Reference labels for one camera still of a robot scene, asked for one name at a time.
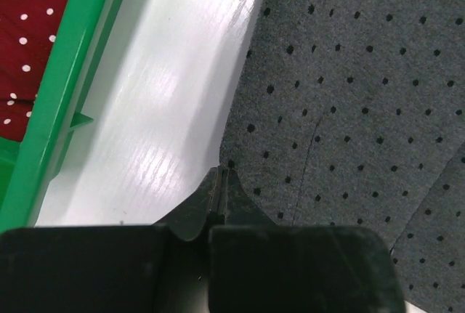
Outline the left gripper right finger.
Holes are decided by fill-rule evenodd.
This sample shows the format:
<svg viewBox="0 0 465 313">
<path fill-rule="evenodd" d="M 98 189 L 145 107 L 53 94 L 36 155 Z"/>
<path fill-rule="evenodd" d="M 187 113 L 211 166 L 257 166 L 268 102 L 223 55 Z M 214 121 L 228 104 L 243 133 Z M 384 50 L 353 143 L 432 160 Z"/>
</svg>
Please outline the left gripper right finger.
<svg viewBox="0 0 465 313">
<path fill-rule="evenodd" d="M 372 230 L 276 225 L 222 169 L 209 232 L 211 312 L 404 312 L 389 249 Z"/>
</svg>

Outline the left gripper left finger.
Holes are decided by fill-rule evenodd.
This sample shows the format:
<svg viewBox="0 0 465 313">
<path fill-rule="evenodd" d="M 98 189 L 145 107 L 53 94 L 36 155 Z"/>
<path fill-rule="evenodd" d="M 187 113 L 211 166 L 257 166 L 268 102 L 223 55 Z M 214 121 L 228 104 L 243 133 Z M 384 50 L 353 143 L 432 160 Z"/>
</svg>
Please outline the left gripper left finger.
<svg viewBox="0 0 465 313">
<path fill-rule="evenodd" d="M 152 225 L 23 227 L 1 234 L 3 312 L 207 312 L 212 168 Z"/>
</svg>

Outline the dark grey dotted skirt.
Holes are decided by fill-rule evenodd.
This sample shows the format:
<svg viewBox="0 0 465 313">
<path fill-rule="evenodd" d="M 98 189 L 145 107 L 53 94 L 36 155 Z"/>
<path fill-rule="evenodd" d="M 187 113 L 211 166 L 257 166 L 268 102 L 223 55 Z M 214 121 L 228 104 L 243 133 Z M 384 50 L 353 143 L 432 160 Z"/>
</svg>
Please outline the dark grey dotted skirt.
<svg viewBox="0 0 465 313">
<path fill-rule="evenodd" d="M 271 219 L 357 225 L 464 310 L 464 0 L 264 0 L 220 162 Z"/>
</svg>

